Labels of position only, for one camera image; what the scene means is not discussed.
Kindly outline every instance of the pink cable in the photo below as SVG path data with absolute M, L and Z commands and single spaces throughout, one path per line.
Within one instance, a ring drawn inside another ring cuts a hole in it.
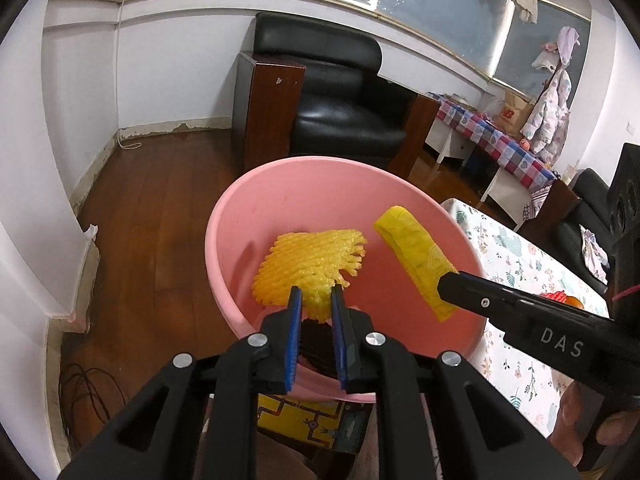
M 628 296 L 629 294 L 633 294 L 634 292 L 637 292 L 638 290 L 640 290 L 640 283 L 638 283 L 637 285 L 634 285 L 634 286 L 630 286 L 627 290 L 623 290 L 622 292 L 617 293 L 613 297 L 613 301 L 620 300 L 621 298 L 624 298 L 625 296 Z

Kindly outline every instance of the silver screw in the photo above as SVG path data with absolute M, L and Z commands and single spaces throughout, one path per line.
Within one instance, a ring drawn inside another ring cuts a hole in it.
M 251 334 L 246 341 L 250 346 L 255 346 L 256 348 L 258 348 L 260 346 L 265 346 L 268 340 L 269 338 L 267 336 L 258 332 L 255 334 Z
M 448 352 L 444 352 L 442 354 L 442 362 L 447 366 L 458 366 L 462 362 L 462 357 L 457 352 L 452 352 L 449 350 Z
M 382 346 L 386 341 L 386 337 L 380 332 L 369 332 L 364 339 L 371 346 Z
M 193 357 L 189 354 L 178 354 L 174 357 L 174 366 L 176 368 L 186 368 L 193 363 Z

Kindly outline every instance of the pink bucket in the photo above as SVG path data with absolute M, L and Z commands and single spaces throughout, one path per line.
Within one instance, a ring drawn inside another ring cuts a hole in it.
M 443 323 L 424 302 L 393 251 L 373 229 L 388 208 L 407 208 L 459 270 L 482 276 L 466 235 L 434 200 L 406 181 L 366 164 L 324 156 L 285 158 L 236 180 L 213 209 L 205 240 L 211 290 L 236 336 L 258 331 L 265 307 L 251 285 L 278 235 L 358 229 L 369 243 L 358 276 L 347 276 L 348 306 L 371 316 L 376 330 L 418 354 L 455 350 L 469 356 L 484 318 L 458 310 Z M 298 365 L 293 397 L 375 402 L 374 394 L 348 396 L 338 381 Z

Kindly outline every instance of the yellow foam fruit net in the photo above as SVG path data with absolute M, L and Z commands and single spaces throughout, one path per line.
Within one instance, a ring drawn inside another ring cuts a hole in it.
M 263 305 L 284 306 L 291 287 L 298 286 L 306 314 L 325 322 L 331 317 L 332 286 L 349 286 L 340 270 L 358 275 L 365 243 L 355 229 L 280 235 L 254 278 L 254 298 Z
M 438 321 L 449 319 L 457 307 L 440 299 L 438 281 L 448 272 L 458 271 L 447 260 L 427 229 L 399 205 L 388 209 L 378 218 L 374 227 L 393 249 Z

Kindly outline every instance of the black leather armchair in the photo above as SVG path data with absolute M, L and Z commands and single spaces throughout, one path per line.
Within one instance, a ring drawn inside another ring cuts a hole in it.
M 406 178 L 438 103 L 380 78 L 381 65 L 379 44 L 362 32 L 258 13 L 254 51 L 239 56 L 236 79 L 233 137 L 242 170 L 329 155 Z
M 580 225 L 596 236 L 598 245 L 607 253 L 609 271 L 607 281 L 613 285 L 615 261 L 613 235 L 609 230 L 610 213 L 607 207 L 609 186 L 592 169 L 584 170 L 575 181 L 573 192 L 580 197 L 578 205 L 552 231 L 549 246 L 543 247 L 556 260 L 604 296 L 607 285 L 594 278 L 584 265 Z

